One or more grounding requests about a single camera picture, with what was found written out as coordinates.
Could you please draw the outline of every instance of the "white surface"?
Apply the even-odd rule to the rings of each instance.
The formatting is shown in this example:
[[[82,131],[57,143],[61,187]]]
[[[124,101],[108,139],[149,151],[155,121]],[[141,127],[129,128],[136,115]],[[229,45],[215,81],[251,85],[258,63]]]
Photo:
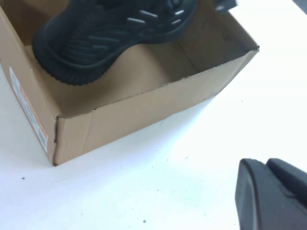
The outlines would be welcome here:
[[[291,0],[239,4],[261,52],[218,97],[57,168],[1,71],[1,229],[238,230],[241,158],[307,170],[307,16]]]

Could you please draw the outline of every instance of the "black sneaker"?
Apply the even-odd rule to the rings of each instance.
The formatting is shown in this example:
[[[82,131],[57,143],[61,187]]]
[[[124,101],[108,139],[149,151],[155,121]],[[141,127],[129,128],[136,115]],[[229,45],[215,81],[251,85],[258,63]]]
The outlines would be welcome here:
[[[89,84],[136,44],[175,40],[197,0],[71,0],[41,27],[33,51],[43,69],[70,85]]]

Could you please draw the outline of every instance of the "rubber sole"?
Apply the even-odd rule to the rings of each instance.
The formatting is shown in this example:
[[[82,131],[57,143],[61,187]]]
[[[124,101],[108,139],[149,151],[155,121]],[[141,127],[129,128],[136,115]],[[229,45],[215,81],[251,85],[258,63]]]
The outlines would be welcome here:
[[[86,85],[92,83],[102,75],[107,72],[118,57],[128,48],[137,44],[160,44],[175,40],[182,34],[182,32],[188,26],[194,12],[196,10],[196,5],[193,11],[190,13],[188,19],[182,23],[182,25],[175,30],[167,34],[156,34],[154,36],[145,37],[136,41],[133,41],[121,49],[118,49],[112,55],[92,66],[91,68],[85,68],[82,66],[70,66],[64,61],[61,61],[59,57],[50,52],[50,47],[45,40],[45,26],[42,26],[34,36],[33,39],[33,52],[41,67],[50,74],[53,78],[58,81],[68,84],[68,85]]]

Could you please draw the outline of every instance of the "brown cardboard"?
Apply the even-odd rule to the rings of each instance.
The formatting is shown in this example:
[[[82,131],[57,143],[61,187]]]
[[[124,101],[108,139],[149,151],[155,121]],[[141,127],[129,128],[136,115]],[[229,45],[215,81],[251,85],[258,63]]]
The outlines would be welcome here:
[[[232,15],[200,0],[177,41],[131,47],[97,82],[68,86],[41,69],[31,47],[36,29],[66,4],[0,0],[2,67],[54,165],[214,97],[259,49]]]

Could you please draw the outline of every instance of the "label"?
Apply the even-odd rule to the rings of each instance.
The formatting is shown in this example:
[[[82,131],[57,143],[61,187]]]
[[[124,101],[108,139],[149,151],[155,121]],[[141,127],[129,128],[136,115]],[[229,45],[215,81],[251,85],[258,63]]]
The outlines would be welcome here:
[[[15,73],[13,72],[12,68],[10,67],[10,75],[12,80],[12,86],[15,91],[16,96],[19,99],[19,102],[23,106],[27,117],[29,118],[32,127],[34,128],[45,152],[48,152],[47,144],[48,144],[48,135],[44,130],[42,124],[39,122],[38,116],[36,115],[33,107],[27,96],[24,93],[22,86],[20,85]]]

